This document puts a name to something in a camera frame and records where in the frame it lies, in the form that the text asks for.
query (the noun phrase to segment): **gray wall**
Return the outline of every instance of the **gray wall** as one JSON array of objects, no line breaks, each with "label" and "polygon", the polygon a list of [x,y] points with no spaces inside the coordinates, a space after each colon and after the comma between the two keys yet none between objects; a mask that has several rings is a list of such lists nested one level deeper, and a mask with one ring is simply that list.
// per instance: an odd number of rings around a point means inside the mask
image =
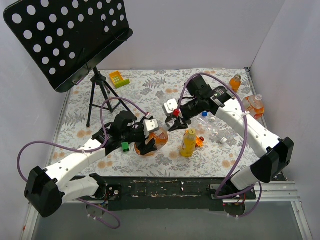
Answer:
[{"label": "gray wall", "polygon": [[268,127],[295,143],[285,173],[298,186],[314,239],[320,239],[319,12],[319,0],[286,0],[252,66]]},{"label": "gray wall", "polygon": [[133,36],[100,69],[251,66],[285,0],[125,0]]},{"label": "gray wall", "polygon": [[[15,0],[0,1],[0,12]],[[14,34],[0,19],[0,239],[19,239],[28,210],[17,155],[27,143],[52,141],[65,94],[56,93]],[[45,166],[48,146],[31,146],[22,155],[22,171]]]}]

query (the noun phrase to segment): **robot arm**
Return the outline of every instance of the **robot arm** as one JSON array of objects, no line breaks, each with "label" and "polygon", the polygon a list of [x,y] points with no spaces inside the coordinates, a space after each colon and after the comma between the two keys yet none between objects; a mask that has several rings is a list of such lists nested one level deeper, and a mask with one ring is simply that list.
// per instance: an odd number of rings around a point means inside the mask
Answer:
[{"label": "robot arm", "polygon": [[[107,193],[107,183],[103,177],[94,173],[79,180],[72,178],[89,165],[120,148],[122,142],[137,143],[142,155],[157,150],[155,141],[145,143],[149,134],[159,129],[157,120],[150,114],[138,123],[136,120],[138,119],[131,112],[122,111],[115,117],[114,122],[105,125],[107,136],[101,129],[79,148],[83,152],[70,154],[45,169],[35,167],[29,174],[24,196],[44,218],[52,215],[68,201],[83,196],[104,198]],[[108,140],[103,148],[86,152],[100,147],[105,138]]]},{"label": "robot arm", "polygon": [[[231,92],[223,86],[212,90],[202,76],[193,78],[186,88],[194,96],[193,100],[181,105],[179,110],[175,99],[163,105],[167,116],[166,123],[171,126],[170,132],[188,128],[193,117],[207,111],[244,137],[245,121],[241,106]],[[247,142],[259,160],[234,174],[222,188],[223,195],[237,193],[259,181],[269,183],[291,160],[294,143],[289,137],[282,140],[264,128],[251,115],[247,116],[247,122]]]}]

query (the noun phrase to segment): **tabletop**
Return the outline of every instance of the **tabletop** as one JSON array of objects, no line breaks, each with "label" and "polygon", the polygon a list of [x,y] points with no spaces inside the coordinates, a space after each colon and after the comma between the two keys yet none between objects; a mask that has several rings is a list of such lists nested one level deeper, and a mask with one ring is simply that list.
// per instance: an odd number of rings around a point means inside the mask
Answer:
[{"label": "tabletop", "polygon": [[[113,86],[109,73],[112,70],[102,70],[107,77],[107,82]],[[239,74],[242,84],[238,95],[241,99],[253,94],[252,86],[242,69],[181,69],[181,70],[121,70],[124,79],[130,79],[130,84],[115,89],[120,97],[135,102],[144,111],[151,113],[157,119],[159,125],[163,125],[166,116],[163,112],[163,104],[167,100],[179,99],[182,88],[187,79],[195,74],[205,72],[216,76],[225,83]],[[93,134],[101,129],[100,109],[93,107],[91,126],[86,127],[89,103],[91,96],[93,77],[91,72],[79,85],[72,89],[67,102],[67,109],[58,133],[57,143],[71,148],[79,148],[86,143]],[[212,88],[220,84],[213,79],[204,76],[204,79]],[[94,101],[101,105],[104,97],[100,88],[95,89]],[[143,114],[134,106],[127,104],[134,115],[141,119]],[[113,113],[104,111],[104,122],[113,122],[115,116],[125,108],[120,105]],[[208,126],[199,122],[200,116],[192,119],[191,127],[196,129],[197,135],[204,137],[204,146],[198,147],[191,157],[180,155],[180,146],[183,140],[184,130],[169,132],[168,143],[153,156],[140,156],[136,153],[134,143],[130,145],[129,152],[123,152],[121,148],[115,150],[105,158],[85,168],[79,175],[97,173],[101,176],[124,176],[124,177],[225,177],[233,164],[236,162],[241,150],[243,139],[222,120],[212,123],[219,128],[227,142],[221,145],[210,137]],[[55,148],[50,160],[54,164],[70,152]],[[236,169],[240,170],[250,166],[258,160],[254,151],[247,145],[244,155]]]}]

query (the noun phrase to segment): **orange juice bottle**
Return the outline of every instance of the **orange juice bottle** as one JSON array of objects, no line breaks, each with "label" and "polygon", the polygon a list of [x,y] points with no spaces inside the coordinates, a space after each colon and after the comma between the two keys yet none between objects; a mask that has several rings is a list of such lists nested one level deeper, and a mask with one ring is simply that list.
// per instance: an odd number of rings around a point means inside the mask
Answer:
[{"label": "orange juice bottle", "polygon": [[[157,150],[143,155],[145,157],[153,156],[157,151],[162,149],[162,147],[167,144],[169,139],[168,132],[163,127],[160,127],[158,131],[150,133],[148,139],[145,141],[145,144],[148,144],[152,139],[155,139],[155,147]],[[134,144],[134,149],[137,154],[141,155],[137,144]]]},{"label": "orange juice bottle", "polygon": [[189,129],[182,140],[180,148],[181,156],[188,158],[194,154],[194,151],[196,150],[196,140],[196,130],[194,128]]},{"label": "orange juice bottle", "polygon": [[262,102],[262,95],[247,96],[243,100],[244,108],[254,119],[259,119],[265,112],[265,106]]},{"label": "orange juice bottle", "polygon": [[238,92],[240,85],[241,85],[241,76],[237,74],[230,80],[230,86],[233,91]]}]

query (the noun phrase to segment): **music stand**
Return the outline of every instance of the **music stand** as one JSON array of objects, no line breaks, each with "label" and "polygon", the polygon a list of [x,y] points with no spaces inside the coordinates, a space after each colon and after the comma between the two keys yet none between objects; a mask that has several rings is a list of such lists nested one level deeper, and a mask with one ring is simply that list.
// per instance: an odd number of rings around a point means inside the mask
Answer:
[{"label": "music stand", "polygon": [[[94,71],[87,127],[95,86],[105,99],[117,93],[97,65],[133,35],[123,0],[20,0],[4,10],[4,20],[58,93],[69,91]],[[112,108],[113,112],[120,100]]]}]

